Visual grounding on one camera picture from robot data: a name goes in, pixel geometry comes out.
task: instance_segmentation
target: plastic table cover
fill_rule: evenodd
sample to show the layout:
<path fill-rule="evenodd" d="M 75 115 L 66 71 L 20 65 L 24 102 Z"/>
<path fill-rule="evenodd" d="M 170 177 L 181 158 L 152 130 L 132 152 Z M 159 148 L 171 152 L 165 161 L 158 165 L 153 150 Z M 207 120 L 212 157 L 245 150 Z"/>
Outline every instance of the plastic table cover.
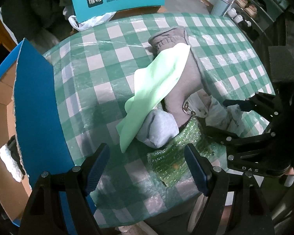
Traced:
<path fill-rule="evenodd" d="M 272 93 L 268 75 L 251 44 L 229 18 L 165 13 L 140 15 L 101 24 L 63 40 L 45 57 L 54 66 L 54 87 L 63 134 L 75 164 L 100 143 L 111 157 L 91 193 L 101 228 L 131 225 L 167 211 L 198 193 L 190 172 L 165 187 L 148 165 L 153 151 L 133 140 L 122 154 L 115 126 L 133 96 L 133 74 L 154 59 L 148 38 L 183 26 L 204 67 L 213 96 L 245 99 L 256 91 Z M 243 114 L 243 136 L 263 132 L 268 122 L 255 112 Z"/>

